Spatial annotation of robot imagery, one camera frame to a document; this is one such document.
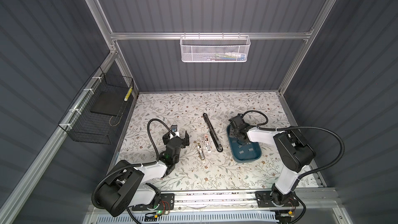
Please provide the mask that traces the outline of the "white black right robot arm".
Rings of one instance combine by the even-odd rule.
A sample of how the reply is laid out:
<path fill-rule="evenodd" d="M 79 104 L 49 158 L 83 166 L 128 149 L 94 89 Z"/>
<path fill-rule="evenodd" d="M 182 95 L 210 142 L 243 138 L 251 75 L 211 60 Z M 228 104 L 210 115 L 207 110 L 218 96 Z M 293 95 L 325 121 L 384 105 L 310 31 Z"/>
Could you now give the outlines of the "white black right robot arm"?
<path fill-rule="evenodd" d="M 301 127 L 264 128 L 250 125 L 243 114 L 229 119 L 230 134 L 242 144 L 264 143 L 277 148 L 283 162 L 279 178 L 272 186 L 270 197 L 276 205 L 282 205 L 293 197 L 293 192 L 300 181 L 303 168 L 314 159 L 316 153 L 300 131 Z"/>

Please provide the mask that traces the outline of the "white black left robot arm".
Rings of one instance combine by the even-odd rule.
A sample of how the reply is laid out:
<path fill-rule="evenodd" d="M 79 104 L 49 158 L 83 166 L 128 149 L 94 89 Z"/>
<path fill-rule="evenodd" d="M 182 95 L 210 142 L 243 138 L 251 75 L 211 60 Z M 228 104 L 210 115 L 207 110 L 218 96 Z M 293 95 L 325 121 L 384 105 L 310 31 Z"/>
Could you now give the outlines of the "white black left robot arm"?
<path fill-rule="evenodd" d="M 92 204 L 107 210 L 113 217 L 119 216 L 131 206 L 156 208 L 161 191 L 150 181 L 170 175 L 180 161 L 181 150 L 190 145 L 188 133 L 181 138 L 178 131 L 175 131 L 175 135 L 168 132 L 162 139 L 166 150 L 159 154 L 158 161 L 135 166 L 120 160 L 96 186 Z"/>

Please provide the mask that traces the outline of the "black long stapler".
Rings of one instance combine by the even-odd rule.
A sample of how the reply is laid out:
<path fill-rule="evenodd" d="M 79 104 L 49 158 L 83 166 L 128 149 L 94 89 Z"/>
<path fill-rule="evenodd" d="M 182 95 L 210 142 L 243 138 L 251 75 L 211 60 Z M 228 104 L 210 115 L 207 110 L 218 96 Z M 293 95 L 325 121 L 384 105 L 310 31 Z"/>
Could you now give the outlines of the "black long stapler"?
<path fill-rule="evenodd" d="M 206 113 L 203 113 L 203 118 L 204 118 L 204 120 L 205 120 L 205 122 L 206 122 L 206 124 L 207 124 L 207 126 L 209 128 L 210 136 L 211 136 L 211 138 L 213 140 L 213 143 L 215 145 L 215 148 L 216 148 L 217 152 L 223 152 L 223 147 L 222 147 L 222 145 L 221 145 L 221 143 L 220 143 L 220 141 L 219 141 L 219 139 L 218 139 L 218 137 L 216 135 L 216 132 L 215 132 L 215 130 L 214 130 L 209 118 L 208 118 L 208 115 Z"/>

